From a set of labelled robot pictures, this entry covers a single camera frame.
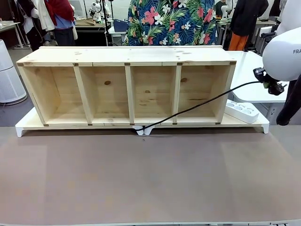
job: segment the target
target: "red flower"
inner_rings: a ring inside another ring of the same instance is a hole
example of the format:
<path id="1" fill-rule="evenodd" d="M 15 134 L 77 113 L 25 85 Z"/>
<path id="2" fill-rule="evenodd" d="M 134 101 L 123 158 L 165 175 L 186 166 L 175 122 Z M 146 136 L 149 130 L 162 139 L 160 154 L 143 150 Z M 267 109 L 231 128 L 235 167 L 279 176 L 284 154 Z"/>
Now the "red flower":
<path id="1" fill-rule="evenodd" d="M 212 8 L 208 9 L 208 12 L 207 12 L 207 15 L 205 16 L 204 22 L 206 22 L 206 21 L 210 22 L 212 13 L 213 13 L 213 9 Z"/>
<path id="2" fill-rule="evenodd" d="M 178 6 L 178 3 L 179 3 L 178 0 L 174 0 L 173 7 L 176 8 Z"/>
<path id="3" fill-rule="evenodd" d="M 144 15 L 146 16 L 145 20 L 146 22 L 149 22 L 150 25 L 152 25 L 155 20 L 154 20 L 154 16 L 157 16 L 159 13 L 158 12 L 155 12 L 155 7 L 151 7 L 150 11 L 146 11 L 144 13 Z"/>
<path id="4" fill-rule="evenodd" d="M 149 38 L 147 39 L 147 40 L 149 41 L 149 45 L 152 45 L 152 44 L 153 44 L 152 39 L 153 39 L 153 37 L 149 37 Z"/>
<path id="5" fill-rule="evenodd" d="M 203 15 L 204 15 L 204 9 L 201 6 L 199 6 L 198 7 L 198 17 L 202 18 Z"/>
<path id="6" fill-rule="evenodd" d="M 175 21 L 170 22 L 169 31 L 171 32 L 174 29 Z"/>
<path id="7" fill-rule="evenodd" d="M 204 38 L 204 44 L 207 45 L 209 41 L 210 41 L 209 34 L 206 34 Z"/>

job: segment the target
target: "brown table surface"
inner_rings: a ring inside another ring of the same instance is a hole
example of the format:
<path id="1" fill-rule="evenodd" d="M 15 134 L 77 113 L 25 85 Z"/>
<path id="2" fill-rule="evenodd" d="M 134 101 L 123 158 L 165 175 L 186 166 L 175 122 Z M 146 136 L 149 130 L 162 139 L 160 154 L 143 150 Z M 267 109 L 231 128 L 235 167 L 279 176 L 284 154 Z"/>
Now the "brown table surface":
<path id="1" fill-rule="evenodd" d="M 100 133 L 36 131 L 2 143 L 0 222 L 301 218 L 300 165 L 270 134 L 248 129 L 149 137 Z"/>

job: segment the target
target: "wood knot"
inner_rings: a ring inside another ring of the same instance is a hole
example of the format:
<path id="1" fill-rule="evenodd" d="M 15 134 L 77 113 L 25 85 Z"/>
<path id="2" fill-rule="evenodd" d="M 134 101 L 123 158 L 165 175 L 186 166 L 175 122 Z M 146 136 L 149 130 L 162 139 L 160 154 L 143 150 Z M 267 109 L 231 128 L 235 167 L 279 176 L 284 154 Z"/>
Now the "wood knot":
<path id="1" fill-rule="evenodd" d="M 181 82 L 187 82 L 187 81 L 188 81 L 187 78 L 182 78 L 182 79 L 181 79 Z"/>

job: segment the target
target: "white power strip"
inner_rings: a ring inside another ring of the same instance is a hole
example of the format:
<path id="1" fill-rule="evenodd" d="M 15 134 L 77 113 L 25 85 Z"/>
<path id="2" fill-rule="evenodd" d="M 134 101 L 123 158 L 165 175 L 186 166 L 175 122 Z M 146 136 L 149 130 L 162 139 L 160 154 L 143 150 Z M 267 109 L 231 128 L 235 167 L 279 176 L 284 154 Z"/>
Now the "white power strip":
<path id="1" fill-rule="evenodd" d="M 251 103 L 236 103 L 227 100 L 225 113 L 248 124 L 252 124 L 258 119 L 259 111 Z"/>

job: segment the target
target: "wooden top panel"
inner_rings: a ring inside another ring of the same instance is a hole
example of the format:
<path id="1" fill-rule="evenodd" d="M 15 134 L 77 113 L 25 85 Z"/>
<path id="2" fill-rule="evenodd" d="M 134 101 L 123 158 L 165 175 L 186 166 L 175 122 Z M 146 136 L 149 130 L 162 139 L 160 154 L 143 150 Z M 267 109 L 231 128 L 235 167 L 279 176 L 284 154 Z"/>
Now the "wooden top panel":
<path id="1" fill-rule="evenodd" d="M 229 65 L 236 63 L 221 46 L 49 47 L 22 58 L 19 66 Z"/>

